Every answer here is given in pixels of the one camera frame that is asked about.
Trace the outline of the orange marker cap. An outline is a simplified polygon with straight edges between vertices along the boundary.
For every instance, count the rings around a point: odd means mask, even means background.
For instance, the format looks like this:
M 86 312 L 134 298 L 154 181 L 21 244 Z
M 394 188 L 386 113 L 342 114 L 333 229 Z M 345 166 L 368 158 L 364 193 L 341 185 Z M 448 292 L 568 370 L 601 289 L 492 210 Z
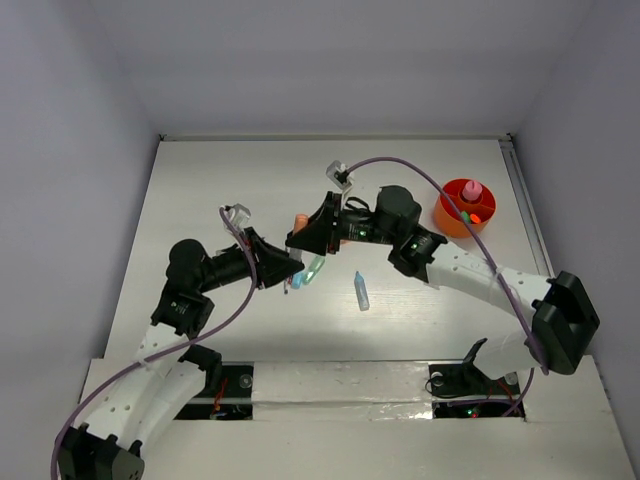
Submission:
M 304 229 L 309 221 L 309 217 L 306 214 L 297 214 L 295 216 L 293 233 L 296 234 L 302 229 Z

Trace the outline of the orange tip clear highlighter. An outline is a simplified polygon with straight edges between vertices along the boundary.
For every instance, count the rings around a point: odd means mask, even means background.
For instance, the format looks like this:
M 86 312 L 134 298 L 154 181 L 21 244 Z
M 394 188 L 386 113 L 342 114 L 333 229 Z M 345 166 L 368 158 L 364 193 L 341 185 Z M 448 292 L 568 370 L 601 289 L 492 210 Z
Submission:
M 303 252 L 300 249 L 290 249 L 289 256 L 291 259 L 302 262 Z

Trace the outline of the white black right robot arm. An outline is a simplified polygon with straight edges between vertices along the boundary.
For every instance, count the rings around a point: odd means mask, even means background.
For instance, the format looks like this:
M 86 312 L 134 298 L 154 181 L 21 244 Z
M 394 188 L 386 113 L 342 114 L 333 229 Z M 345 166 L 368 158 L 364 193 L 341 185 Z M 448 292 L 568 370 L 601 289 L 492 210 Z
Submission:
M 493 267 L 419 223 L 421 206 L 404 187 L 382 187 L 374 210 L 349 206 L 338 193 L 286 246 L 335 254 L 342 241 L 388 245 L 393 267 L 409 278 L 465 293 L 506 313 L 521 313 L 526 327 L 502 339 L 477 341 L 460 368 L 462 384 L 482 392 L 511 372 L 545 367 L 576 372 L 600 320 L 581 280 L 566 271 L 549 278 Z

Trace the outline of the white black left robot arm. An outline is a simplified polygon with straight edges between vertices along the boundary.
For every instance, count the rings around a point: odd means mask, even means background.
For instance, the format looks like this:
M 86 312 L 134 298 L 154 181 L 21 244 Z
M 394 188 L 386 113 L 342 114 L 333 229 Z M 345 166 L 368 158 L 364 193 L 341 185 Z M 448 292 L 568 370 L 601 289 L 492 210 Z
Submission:
M 230 232 L 235 244 L 214 256 L 194 239 L 171 248 L 166 283 L 131 365 L 88 394 L 66 421 L 55 440 L 52 478 L 141 478 L 146 454 L 179 411 L 219 388 L 221 356 L 201 342 L 231 322 L 205 328 L 214 309 L 207 292 L 249 279 L 253 294 L 304 268 L 252 228 Z

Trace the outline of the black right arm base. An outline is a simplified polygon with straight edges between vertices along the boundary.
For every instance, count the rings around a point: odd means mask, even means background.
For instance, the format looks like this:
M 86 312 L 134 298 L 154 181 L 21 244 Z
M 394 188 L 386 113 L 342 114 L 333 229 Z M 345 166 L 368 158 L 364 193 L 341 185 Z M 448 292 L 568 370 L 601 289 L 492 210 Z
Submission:
M 518 376 L 508 374 L 492 380 L 474 364 L 486 338 L 478 340 L 457 363 L 429 366 L 424 389 L 432 397 L 435 419 L 524 418 L 523 406 L 517 406 L 521 388 Z

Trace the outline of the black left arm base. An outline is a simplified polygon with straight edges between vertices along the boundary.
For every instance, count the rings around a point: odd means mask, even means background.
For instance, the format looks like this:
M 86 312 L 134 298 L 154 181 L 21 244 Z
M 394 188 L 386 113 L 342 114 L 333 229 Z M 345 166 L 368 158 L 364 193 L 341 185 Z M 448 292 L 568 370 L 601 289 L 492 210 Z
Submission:
M 244 421 L 253 418 L 254 365 L 224 363 L 215 387 L 207 387 L 176 415 L 176 420 Z

